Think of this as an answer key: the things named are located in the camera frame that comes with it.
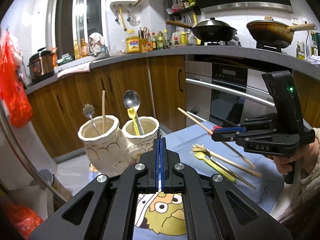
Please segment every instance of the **cartoon eye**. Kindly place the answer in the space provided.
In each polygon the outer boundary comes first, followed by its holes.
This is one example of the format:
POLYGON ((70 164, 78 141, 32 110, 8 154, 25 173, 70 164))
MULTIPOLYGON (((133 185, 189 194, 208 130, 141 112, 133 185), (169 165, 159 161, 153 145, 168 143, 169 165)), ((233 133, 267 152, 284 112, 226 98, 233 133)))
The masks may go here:
POLYGON ((182 203, 182 197, 179 194, 174 194, 172 198, 173 204, 181 204, 182 203))
POLYGON ((166 213, 168 210, 168 204, 163 202, 157 202, 155 204, 155 209, 159 213, 166 213))

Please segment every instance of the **wok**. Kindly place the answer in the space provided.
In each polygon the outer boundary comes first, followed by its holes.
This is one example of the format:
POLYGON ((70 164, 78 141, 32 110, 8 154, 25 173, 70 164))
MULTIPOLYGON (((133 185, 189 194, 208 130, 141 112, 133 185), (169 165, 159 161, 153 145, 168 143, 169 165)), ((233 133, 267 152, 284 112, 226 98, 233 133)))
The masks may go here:
POLYGON ((217 21, 211 17, 210 20, 198 23, 195 27, 187 24, 167 20, 169 25, 190 29, 194 36, 201 41, 231 41, 237 30, 222 21, 217 21))
POLYGON ((273 20, 252 21, 247 24, 247 28, 258 43, 281 49, 292 43, 294 32, 317 29, 314 23, 288 26, 273 20))

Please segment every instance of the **silver screw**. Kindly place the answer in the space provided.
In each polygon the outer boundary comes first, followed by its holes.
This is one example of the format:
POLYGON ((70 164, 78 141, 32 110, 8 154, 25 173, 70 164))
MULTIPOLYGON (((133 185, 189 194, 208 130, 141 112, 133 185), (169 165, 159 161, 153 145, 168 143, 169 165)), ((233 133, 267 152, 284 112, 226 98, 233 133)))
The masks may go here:
POLYGON ((97 177, 97 182, 100 182, 100 183, 102 183, 102 182, 105 182, 107 180, 107 176, 106 175, 99 175, 98 177, 97 177))
POLYGON ((223 180, 223 177, 220 174, 216 174, 213 176, 213 180, 215 182, 221 182, 223 180))
POLYGON ((174 165, 174 167, 177 169, 177 170, 182 170, 184 169, 184 164, 183 163, 176 163, 174 165))
POLYGON ((141 171, 145 168, 145 165, 143 163, 138 163, 135 165, 135 169, 138 171, 141 171))

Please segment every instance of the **ceramic utensil holder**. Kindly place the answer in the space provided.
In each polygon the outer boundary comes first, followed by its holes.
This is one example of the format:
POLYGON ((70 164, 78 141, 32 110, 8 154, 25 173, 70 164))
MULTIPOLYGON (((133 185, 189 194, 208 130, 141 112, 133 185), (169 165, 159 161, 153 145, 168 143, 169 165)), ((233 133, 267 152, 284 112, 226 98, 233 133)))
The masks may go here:
POLYGON ((100 136, 94 129, 91 120, 82 125, 78 137, 83 141, 90 162, 103 174, 116 176, 127 167, 139 162, 140 155, 153 148, 157 137, 158 120, 153 117, 139 117, 145 135, 134 135, 132 120, 119 129, 119 120, 113 115, 106 115, 105 133, 102 133, 102 116, 93 120, 100 136))

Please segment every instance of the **metal spoon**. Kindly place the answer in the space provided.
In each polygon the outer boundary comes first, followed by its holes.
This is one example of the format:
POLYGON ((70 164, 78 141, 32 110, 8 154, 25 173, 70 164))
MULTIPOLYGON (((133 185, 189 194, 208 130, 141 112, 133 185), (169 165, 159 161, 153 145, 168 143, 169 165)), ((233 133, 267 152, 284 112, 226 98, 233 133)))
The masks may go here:
POLYGON ((85 116, 86 118, 90 118, 90 119, 91 119, 91 122, 92 122, 93 127, 95 128, 98 136, 100 136, 100 133, 99 133, 97 127, 96 127, 96 124, 94 123, 93 118, 92 118, 93 115, 94 115, 94 106, 89 105, 89 104, 85 104, 85 105, 84 105, 84 108, 82 109, 82 113, 84 114, 84 116, 85 116))
MULTIPOLYGON (((128 90, 123 95, 123 103, 127 109, 130 109, 133 107, 137 112, 140 107, 140 97, 136 91, 128 90)), ((141 122, 139 120, 138 114, 136 114, 136 120, 137 120, 140 135, 144 135, 144 131, 143 131, 141 122)))

